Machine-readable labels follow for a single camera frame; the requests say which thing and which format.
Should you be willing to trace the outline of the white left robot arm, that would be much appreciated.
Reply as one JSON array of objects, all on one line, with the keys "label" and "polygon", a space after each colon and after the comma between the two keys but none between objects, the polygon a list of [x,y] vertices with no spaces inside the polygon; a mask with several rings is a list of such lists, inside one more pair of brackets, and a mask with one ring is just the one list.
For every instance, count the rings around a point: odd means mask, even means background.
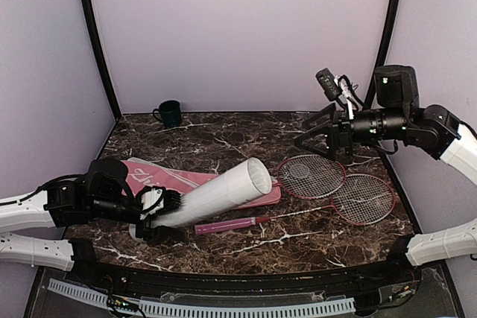
[{"label": "white left robot arm", "polygon": [[41,240],[17,235],[32,228],[64,228],[97,219],[133,224],[136,236],[152,241],[173,230],[154,219],[181,206],[179,192],[145,186],[134,194],[128,168],[117,159],[96,159],[85,174],[52,179],[24,196],[1,201],[1,260],[76,273],[89,285],[105,279],[92,242],[87,239]]}]

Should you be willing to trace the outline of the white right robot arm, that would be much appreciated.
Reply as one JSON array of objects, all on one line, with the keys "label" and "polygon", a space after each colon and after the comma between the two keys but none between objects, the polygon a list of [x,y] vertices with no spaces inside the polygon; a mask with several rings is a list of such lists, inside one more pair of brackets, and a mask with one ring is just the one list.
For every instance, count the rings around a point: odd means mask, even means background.
[{"label": "white right robot arm", "polygon": [[[322,69],[316,79],[331,104],[303,122],[305,133],[295,138],[296,147],[333,160],[340,149],[351,156],[354,144],[401,141],[476,182],[475,130],[441,105],[420,107],[412,67],[375,68],[373,84],[379,108],[363,105],[358,112],[340,100],[348,82],[346,76],[335,77],[329,69]],[[475,220],[438,232],[397,238],[380,268],[380,276],[388,284],[395,284],[412,267],[465,255],[476,256]]]}]

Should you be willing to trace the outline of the white shuttlecock tube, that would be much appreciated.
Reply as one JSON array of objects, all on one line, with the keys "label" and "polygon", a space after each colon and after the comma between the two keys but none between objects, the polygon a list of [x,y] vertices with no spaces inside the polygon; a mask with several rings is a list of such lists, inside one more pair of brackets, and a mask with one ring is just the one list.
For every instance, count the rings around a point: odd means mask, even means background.
[{"label": "white shuttlecock tube", "polygon": [[250,158],[221,175],[179,171],[134,161],[124,162],[133,193],[145,186],[161,186],[181,194],[181,205],[152,220],[151,226],[179,229],[237,209],[272,192],[265,165]]}]

